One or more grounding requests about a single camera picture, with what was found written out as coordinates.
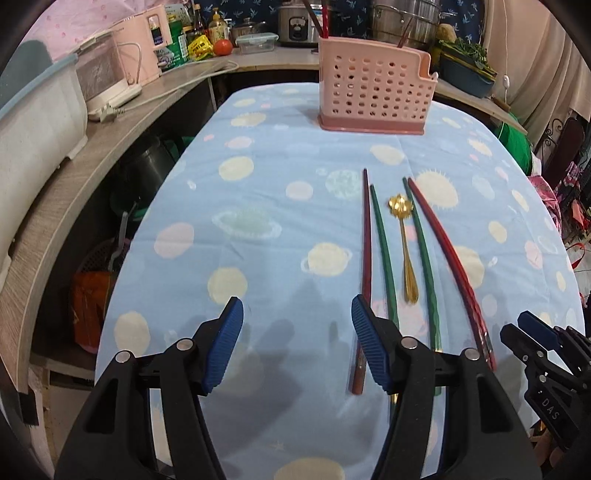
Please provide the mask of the right hand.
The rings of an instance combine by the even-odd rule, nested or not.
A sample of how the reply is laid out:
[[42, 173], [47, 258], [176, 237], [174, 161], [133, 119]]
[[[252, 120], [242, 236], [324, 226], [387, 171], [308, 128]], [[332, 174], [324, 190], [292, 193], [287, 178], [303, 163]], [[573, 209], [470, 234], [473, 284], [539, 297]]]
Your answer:
[[549, 429], [537, 438], [534, 446], [536, 462], [543, 472], [564, 469], [573, 452], [573, 449], [561, 449]]

